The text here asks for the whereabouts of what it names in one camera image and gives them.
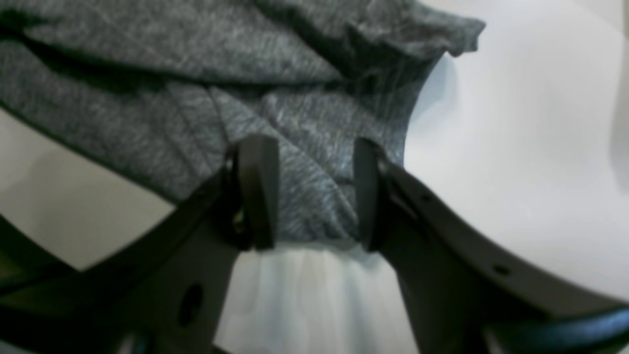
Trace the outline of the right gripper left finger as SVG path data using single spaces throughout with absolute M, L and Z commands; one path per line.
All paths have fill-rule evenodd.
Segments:
M 240 253 L 276 243 L 279 143 L 254 134 L 150 232 L 79 271 L 1 219 L 1 340 L 37 354 L 220 354 Z

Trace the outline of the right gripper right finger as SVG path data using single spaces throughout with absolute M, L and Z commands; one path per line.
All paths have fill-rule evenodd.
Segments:
M 618 354 L 628 303 L 544 271 L 469 226 L 429 188 L 357 138 L 363 249 L 395 271 L 421 354 Z

